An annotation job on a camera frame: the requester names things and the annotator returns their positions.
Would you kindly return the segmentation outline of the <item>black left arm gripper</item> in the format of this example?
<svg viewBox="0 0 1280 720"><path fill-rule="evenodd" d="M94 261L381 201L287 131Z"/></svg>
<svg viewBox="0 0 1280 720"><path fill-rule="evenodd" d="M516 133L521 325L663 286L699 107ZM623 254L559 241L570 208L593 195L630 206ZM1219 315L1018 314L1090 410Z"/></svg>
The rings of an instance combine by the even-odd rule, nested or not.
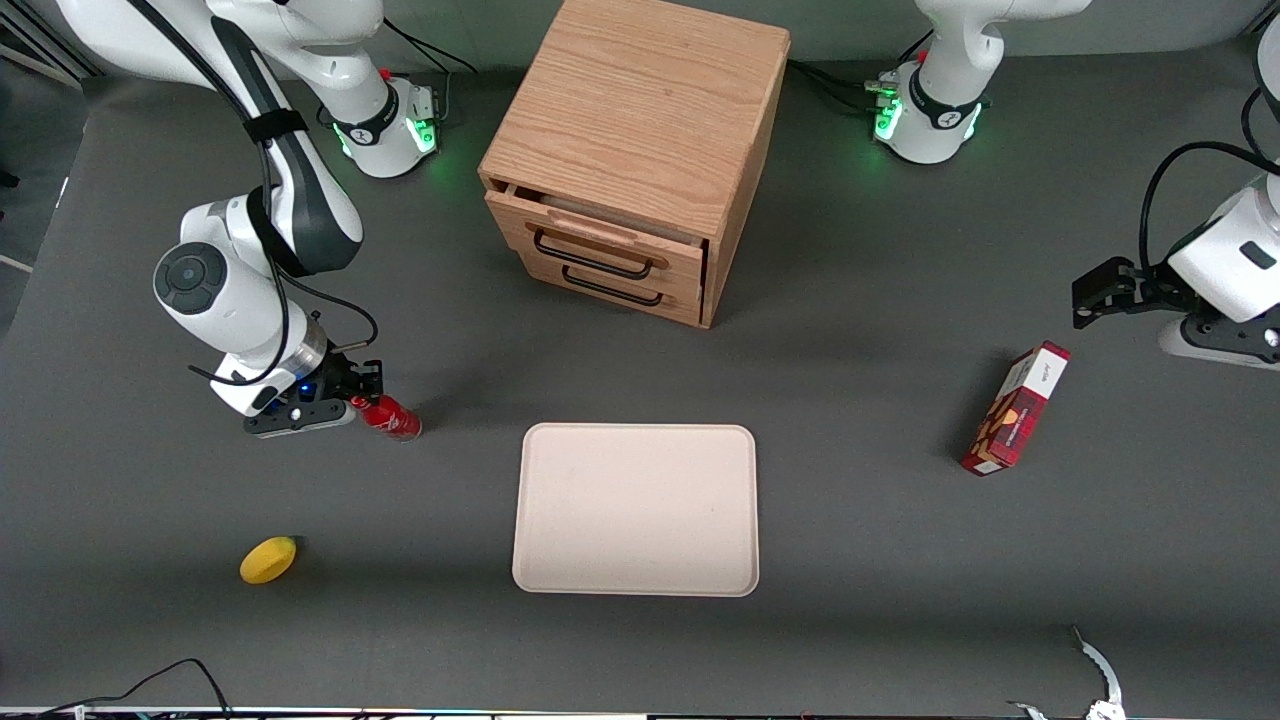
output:
<svg viewBox="0 0 1280 720"><path fill-rule="evenodd" d="M1112 314L1198 311L1198 293L1167 264L1110 258L1071 283L1071 325L1083 331Z"/></svg>

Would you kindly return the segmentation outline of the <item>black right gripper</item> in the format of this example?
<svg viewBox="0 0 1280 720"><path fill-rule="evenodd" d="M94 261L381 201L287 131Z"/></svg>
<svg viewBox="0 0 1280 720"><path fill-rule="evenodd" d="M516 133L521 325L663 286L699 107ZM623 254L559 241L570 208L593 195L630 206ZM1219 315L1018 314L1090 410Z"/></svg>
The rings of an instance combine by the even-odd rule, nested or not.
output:
<svg viewBox="0 0 1280 720"><path fill-rule="evenodd" d="M307 414L319 410L325 402L339 397L351 368L355 374L352 396L379 400L384 391L380 360L367 360L352 366L347 357L325 357L314 372L275 393L262 409L262 414L289 414L294 409Z"/></svg>

